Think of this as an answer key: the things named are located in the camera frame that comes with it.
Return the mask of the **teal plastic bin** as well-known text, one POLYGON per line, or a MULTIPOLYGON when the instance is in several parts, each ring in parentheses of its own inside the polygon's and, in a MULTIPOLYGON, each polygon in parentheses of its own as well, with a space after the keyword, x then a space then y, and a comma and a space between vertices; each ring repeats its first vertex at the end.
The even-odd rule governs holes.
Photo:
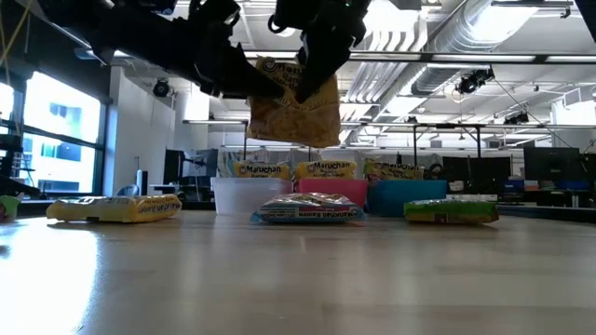
POLYGON ((406 203, 443 199, 447 189, 447 181, 441 180, 378 181, 368 187, 366 209, 374 216, 401 218, 406 203))

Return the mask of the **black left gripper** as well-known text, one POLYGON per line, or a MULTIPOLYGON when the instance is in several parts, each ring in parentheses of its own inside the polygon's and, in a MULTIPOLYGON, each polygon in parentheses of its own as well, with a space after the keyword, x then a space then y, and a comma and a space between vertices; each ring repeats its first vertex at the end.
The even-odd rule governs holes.
POLYGON ((234 0, 190 0, 183 21, 179 76, 208 95, 281 98, 284 89, 246 59, 241 45, 229 41, 239 20, 234 0))

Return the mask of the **black computer tower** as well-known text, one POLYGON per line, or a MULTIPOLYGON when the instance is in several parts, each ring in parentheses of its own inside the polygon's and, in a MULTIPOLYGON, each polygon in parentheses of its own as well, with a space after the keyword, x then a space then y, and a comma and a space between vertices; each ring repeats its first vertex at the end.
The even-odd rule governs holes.
POLYGON ((184 151, 167 149, 165 152, 163 183, 179 183, 183 177, 184 151))

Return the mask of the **lime green Maruchan noodle packet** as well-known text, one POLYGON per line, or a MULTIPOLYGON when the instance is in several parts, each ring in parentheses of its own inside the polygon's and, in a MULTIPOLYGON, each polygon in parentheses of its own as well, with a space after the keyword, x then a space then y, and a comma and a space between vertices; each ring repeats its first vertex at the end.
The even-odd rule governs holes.
POLYGON ((407 221, 412 222, 485 224, 499 220, 499 213, 494 203, 458 199, 405 203, 403 214, 407 221))
POLYGON ((369 181, 422 180, 424 169, 414 165, 390 164, 366 159, 364 175, 369 181))

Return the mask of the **silver ventilation duct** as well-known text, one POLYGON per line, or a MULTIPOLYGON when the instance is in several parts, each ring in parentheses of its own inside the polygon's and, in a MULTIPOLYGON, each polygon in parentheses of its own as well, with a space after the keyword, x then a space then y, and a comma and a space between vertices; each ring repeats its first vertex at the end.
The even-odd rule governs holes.
MULTIPOLYGON (((492 52, 537 12, 537 7, 495 6, 501 0, 463 0, 446 24, 428 36, 428 10, 404 9, 400 0, 373 0, 365 24, 369 51, 492 52)), ((459 68, 428 64, 362 64, 347 90, 347 102, 374 103, 393 92, 422 102, 457 76, 459 68)))

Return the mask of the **large window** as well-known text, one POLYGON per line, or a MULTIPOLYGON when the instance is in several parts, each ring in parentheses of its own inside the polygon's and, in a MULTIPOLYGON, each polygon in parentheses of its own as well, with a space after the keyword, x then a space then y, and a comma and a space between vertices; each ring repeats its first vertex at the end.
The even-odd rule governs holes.
POLYGON ((93 194, 105 106, 41 72, 0 73, 0 171, 42 194, 93 194))

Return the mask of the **red green packet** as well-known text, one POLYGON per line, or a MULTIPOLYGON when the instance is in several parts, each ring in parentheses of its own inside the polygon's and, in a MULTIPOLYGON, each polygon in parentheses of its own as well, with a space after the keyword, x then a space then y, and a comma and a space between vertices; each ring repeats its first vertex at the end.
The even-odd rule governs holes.
POLYGON ((0 195, 0 223, 14 221, 18 215, 21 195, 0 195))

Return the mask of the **black workstation frame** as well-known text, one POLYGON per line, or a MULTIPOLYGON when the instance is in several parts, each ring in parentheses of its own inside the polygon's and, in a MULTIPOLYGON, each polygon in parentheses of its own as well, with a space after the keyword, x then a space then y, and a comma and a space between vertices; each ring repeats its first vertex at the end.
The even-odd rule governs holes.
POLYGON ((338 142, 334 145, 310 146, 299 141, 264 140, 249 136, 247 120, 185 120, 186 125, 205 126, 209 146, 221 150, 247 151, 351 150, 364 153, 420 154, 497 154, 518 152, 527 143, 553 141, 571 147, 569 135, 587 135, 585 153, 596 140, 596 125, 498 125, 466 123, 379 123, 343 121, 338 142))

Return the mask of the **black computer monitor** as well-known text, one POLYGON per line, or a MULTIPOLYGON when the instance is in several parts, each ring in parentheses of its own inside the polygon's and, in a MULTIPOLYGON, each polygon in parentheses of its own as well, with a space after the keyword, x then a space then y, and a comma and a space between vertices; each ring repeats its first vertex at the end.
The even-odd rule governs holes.
POLYGON ((183 176, 216 177, 218 150, 191 150, 184 153, 183 176))
POLYGON ((509 157, 445 156, 442 163, 443 175, 453 181, 501 181, 511 175, 509 157))
POLYGON ((577 148, 525 147, 524 176, 530 181, 581 181, 585 177, 577 148))

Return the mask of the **red plastic bin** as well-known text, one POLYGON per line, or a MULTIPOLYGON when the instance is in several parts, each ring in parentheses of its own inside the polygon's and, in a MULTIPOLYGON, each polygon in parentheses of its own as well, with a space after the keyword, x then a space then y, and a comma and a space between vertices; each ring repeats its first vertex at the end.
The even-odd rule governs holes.
POLYGON ((368 182, 356 179, 300 179, 296 182, 297 193, 341 194, 364 208, 368 182))

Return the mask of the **yellow Maruchan noodle packet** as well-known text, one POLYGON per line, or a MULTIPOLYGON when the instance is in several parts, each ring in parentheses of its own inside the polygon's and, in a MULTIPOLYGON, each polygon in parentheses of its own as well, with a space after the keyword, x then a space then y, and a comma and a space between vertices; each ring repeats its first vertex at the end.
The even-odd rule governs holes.
POLYGON ((315 148, 340 143, 340 99, 335 75, 305 102, 299 103, 294 93, 304 69, 302 65, 260 57, 256 68, 281 85, 284 95, 278 99, 248 98, 251 108, 249 138, 300 143, 315 148))
POLYGON ((141 196, 85 196, 60 199, 47 208, 48 219, 141 223, 176 215, 182 202, 175 194, 141 196))
POLYGON ((339 179, 352 180, 355 178, 357 164, 341 160, 320 160, 298 163, 295 169, 295 179, 339 179))

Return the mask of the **background workbench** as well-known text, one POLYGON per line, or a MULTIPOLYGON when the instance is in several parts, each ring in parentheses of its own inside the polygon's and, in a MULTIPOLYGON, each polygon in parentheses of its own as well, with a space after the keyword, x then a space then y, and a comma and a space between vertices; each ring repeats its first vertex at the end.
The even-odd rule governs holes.
POLYGON ((496 205, 502 215, 596 224, 590 181, 507 181, 496 205))

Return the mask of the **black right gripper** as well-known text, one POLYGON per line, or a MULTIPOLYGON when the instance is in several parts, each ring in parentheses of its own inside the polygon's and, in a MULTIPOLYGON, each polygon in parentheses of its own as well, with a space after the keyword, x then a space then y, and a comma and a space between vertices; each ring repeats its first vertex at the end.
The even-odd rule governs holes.
MULTIPOLYGON (((268 19, 268 29, 281 34, 293 28, 306 34, 331 31, 345 35, 352 46, 364 38, 367 28, 364 18, 372 0, 276 0, 274 13, 268 19)), ((348 61, 348 48, 301 47, 297 60, 303 66, 295 89, 295 99, 305 102, 336 71, 348 61)))

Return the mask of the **clear plastic bin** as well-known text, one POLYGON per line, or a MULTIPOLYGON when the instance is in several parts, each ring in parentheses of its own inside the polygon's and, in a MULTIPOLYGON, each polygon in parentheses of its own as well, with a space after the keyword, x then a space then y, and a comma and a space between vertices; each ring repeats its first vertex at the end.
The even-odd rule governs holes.
POLYGON ((292 192, 293 184, 278 178, 213 178, 218 215, 252 214, 277 195, 292 192))

